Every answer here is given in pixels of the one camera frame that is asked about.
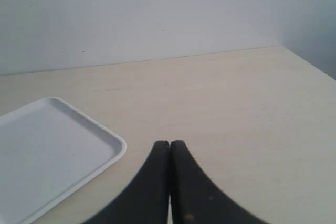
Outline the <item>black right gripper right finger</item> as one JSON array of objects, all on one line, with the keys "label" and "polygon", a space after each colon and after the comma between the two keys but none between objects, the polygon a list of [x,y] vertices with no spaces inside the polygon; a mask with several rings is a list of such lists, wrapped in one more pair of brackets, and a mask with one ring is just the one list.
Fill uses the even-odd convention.
[{"label": "black right gripper right finger", "polygon": [[171,143],[170,165],[173,223],[264,223],[210,180],[184,141]]}]

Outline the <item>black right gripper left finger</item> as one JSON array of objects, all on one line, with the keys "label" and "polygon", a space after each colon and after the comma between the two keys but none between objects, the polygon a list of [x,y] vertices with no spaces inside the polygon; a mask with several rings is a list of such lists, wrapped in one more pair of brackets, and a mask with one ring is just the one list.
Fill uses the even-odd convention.
[{"label": "black right gripper left finger", "polygon": [[167,223],[169,160],[169,142],[154,142],[127,187],[85,223]]}]

